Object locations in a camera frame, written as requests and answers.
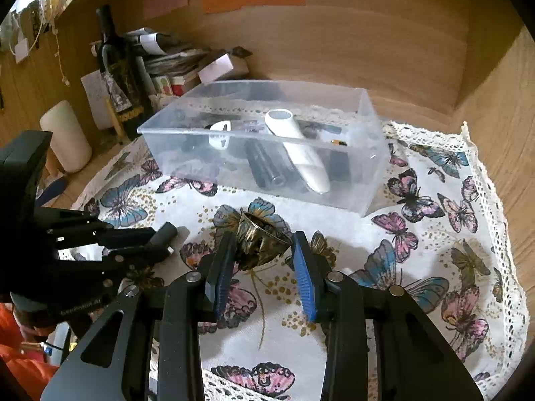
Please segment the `tortoiseshell gold hair clip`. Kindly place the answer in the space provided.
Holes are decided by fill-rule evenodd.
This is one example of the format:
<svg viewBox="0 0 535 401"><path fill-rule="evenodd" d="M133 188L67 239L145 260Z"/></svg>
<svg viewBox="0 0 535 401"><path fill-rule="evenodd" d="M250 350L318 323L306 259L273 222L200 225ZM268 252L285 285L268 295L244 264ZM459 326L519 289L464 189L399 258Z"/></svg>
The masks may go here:
<svg viewBox="0 0 535 401"><path fill-rule="evenodd" d="M241 214L236 239L235 259L241 271L270 263L291 245L291 239L272 223L249 212Z"/></svg>

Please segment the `white handheld magnifier device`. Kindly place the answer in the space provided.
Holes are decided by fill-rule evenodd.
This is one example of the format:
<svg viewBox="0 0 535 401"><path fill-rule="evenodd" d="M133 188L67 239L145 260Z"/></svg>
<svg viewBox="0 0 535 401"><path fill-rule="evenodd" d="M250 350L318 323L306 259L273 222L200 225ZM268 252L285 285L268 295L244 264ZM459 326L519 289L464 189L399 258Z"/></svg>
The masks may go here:
<svg viewBox="0 0 535 401"><path fill-rule="evenodd" d="M266 113L265 124L270 133L282 139L304 140L294 114L287 109L272 109ZM283 146L299 176L316 194L326 194L331 185L325 166L310 146L302 143L284 142Z"/></svg>

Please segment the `silver metal cylinder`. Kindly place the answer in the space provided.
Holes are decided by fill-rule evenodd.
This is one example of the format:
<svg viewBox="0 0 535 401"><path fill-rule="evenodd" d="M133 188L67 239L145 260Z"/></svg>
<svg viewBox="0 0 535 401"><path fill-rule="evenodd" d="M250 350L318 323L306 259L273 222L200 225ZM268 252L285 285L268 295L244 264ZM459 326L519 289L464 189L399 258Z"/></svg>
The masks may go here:
<svg viewBox="0 0 535 401"><path fill-rule="evenodd" d="M247 161L257 186L264 190L273 190L286 183L279 163L263 144L254 140L245 142Z"/></svg>

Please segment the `cream cylindrical roll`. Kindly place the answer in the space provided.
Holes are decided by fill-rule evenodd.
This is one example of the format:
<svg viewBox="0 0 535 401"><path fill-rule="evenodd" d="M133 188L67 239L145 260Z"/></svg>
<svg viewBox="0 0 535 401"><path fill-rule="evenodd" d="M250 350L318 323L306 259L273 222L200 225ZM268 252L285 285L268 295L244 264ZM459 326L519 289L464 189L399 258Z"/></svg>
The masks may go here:
<svg viewBox="0 0 535 401"><path fill-rule="evenodd" d="M87 165L93 150L69 102L63 100L46 111L40 126L52 132L50 147L66 173L77 173Z"/></svg>

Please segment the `butterfly print lace cloth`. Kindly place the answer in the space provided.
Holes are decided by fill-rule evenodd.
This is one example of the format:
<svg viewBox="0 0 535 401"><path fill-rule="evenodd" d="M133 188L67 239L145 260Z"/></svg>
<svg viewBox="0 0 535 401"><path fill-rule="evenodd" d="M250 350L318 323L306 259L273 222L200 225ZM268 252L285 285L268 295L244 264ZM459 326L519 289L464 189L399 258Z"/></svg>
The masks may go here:
<svg viewBox="0 0 535 401"><path fill-rule="evenodd" d="M99 171L75 207L117 227L185 228L170 258L134 274L143 288L195 269L244 214L284 235L303 231L313 251L360 285L404 288L491 399L521 362L530 319L502 203L467 131L396 123L384 131L391 159L367 216L174 177L143 140ZM303 312L290 263L283 254L235 271L222 319L200 325L206 399L319 399L327 328Z"/></svg>

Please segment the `dark wine bottle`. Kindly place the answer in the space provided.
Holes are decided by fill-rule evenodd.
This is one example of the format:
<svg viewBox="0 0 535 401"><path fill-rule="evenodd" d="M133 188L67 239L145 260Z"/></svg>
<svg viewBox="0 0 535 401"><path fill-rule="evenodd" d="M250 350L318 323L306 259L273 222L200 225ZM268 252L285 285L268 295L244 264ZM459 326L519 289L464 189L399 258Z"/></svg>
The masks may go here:
<svg viewBox="0 0 535 401"><path fill-rule="evenodd" d="M153 115L133 44L119 36L109 5L96 9L102 42L97 60L119 123L130 140L139 137L138 127Z"/></svg>

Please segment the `stack of books and papers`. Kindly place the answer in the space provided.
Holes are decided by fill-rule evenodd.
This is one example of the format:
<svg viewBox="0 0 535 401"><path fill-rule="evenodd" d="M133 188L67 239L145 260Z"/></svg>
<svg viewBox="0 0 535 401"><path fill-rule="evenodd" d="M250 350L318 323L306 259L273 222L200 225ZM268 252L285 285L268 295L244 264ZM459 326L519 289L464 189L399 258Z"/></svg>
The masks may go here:
<svg viewBox="0 0 535 401"><path fill-rule="evenodd" d="M156 93L152 78L166 74L185 74L195 68L208 52L182 42L171 34L141 28L120 35L128 39L137 55L137 63L149 96ZM95 56L102 42L94 46Z"/></svg>

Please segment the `small pink white box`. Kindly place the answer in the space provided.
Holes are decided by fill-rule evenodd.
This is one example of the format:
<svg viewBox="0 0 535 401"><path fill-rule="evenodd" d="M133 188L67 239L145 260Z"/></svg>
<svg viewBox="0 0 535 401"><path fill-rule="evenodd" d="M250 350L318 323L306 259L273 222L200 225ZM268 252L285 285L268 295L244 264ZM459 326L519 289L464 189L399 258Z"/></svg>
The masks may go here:
<svg viewBox="0 0 535 401"><path fill-rule="evenodd" d="M199 71L201 83L235 80L249 74L247 62L233 54L226 53Z"/></svg>

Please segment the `clear plastic storage box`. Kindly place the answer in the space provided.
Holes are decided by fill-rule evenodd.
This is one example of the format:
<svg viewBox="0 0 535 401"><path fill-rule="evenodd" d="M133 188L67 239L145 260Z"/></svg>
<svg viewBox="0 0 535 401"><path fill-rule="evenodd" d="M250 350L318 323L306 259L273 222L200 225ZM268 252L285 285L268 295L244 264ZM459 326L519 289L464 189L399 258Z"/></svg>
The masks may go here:
<svg viewBox="0 0 535 401"><path fill-rule="evenodd" d="M304 140L269 132L272 109L294 114ZM210 129L173 128L179 111L234 114L226 150L209 145ZM160 170L169 176L231 186L255 193L337 207L364 215L381 185L389 160L382 125L367 90L301 81L241 80L200 84L158 111L138 129ZM273 190L257 186L245 142L264 145L279 163L286 183ZM290 161L283 143L310 146L321 158L331 189L311 191Z"/></svg>

